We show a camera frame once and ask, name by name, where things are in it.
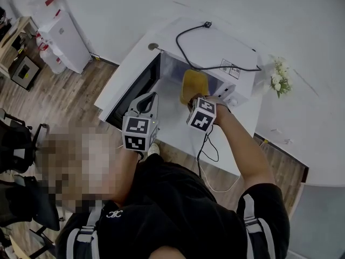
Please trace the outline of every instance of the shoe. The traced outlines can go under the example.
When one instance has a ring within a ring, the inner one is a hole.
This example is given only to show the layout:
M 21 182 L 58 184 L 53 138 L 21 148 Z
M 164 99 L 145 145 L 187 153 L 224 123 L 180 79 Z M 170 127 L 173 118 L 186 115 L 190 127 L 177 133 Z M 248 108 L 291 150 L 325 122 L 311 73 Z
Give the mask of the shoe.
M 153 143 L 151 145 L 150 149 L 147 152 L 147 155 L 150 156 L 150 155 L 152 155 L 154 153 L 156 153 L 158 155 L 160 154 L 160 148 L 158 147 L 158 145 L 156 143 Z

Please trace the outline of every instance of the forearm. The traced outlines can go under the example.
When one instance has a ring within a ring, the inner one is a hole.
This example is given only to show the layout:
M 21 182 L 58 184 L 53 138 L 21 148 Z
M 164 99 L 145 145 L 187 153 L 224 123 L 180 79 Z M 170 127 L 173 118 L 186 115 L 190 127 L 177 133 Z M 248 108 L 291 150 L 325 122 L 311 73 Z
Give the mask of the forearm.
M 217 107 L 221 111 L 219 126 L 223 130 L 235 162 L 249 188 L 257 183 L 274 183 L 272 170 L 268 165 L 265 155 L 246 129 L 225 107 Z
M 107 193 L 107 199 L 122 205 L 132 187 L 138 154 L 122 147 L 115 160 L 115 165 L 109 167 L 102 187 Z

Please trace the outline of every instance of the open microwave door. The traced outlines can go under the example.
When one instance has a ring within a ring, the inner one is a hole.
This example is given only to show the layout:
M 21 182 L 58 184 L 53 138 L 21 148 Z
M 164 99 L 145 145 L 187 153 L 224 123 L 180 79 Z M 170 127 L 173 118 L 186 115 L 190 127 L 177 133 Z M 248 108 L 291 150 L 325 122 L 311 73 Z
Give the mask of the open microwave door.
M 146 46 L 144 51 L 135 54 L 128 55 L 121 63 L 95 103 L 98 107 L 101 107 L 100 103 L 107 103 L 99 119 L 120 130 L 129 104 L 135 98 L 149 92 L 160 78 L 160 50 L 151 51 Z

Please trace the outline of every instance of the microwave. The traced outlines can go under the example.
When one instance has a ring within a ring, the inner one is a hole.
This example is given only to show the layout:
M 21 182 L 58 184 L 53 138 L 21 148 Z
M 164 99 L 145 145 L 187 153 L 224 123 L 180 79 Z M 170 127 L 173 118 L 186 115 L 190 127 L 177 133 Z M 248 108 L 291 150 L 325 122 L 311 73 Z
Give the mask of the microwave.
M 121 130 L 129 104 L 150 91 L 159 96 L 158 118 L 160 111 L 167 115 L 161 103 L 179 99 L 184 73 L 192 69 L 178 49 L 175 38 L 200 23 L 178 18 L 161 30 L 147 33 L 124 59 L 95 102 L 103 110 L 99 118 Z M 257 66 L 255 51 L 216 27 L 183 35 L 180 44 L 194 66 L 233 64 L 248 69 Z M 220 97 L 230 108 L 250 99 L 255 77 L 255 72 L 231 71 L 227 68 L 198 71 L 208 78 L 209 95 Z M 171 110 L 178 112 L 182 108 L 176 103 Z

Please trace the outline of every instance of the microwave knob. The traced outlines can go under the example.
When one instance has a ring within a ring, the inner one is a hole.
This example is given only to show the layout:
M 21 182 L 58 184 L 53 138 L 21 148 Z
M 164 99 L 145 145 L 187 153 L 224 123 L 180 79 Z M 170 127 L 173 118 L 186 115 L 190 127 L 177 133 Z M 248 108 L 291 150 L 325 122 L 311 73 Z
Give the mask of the microwave knob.
M 231 98 L 230 101 L 229 101 L 230 105 L 232 106 L 237 106 L 238 104 L 238 101 L 235 99 L 235 98 Z

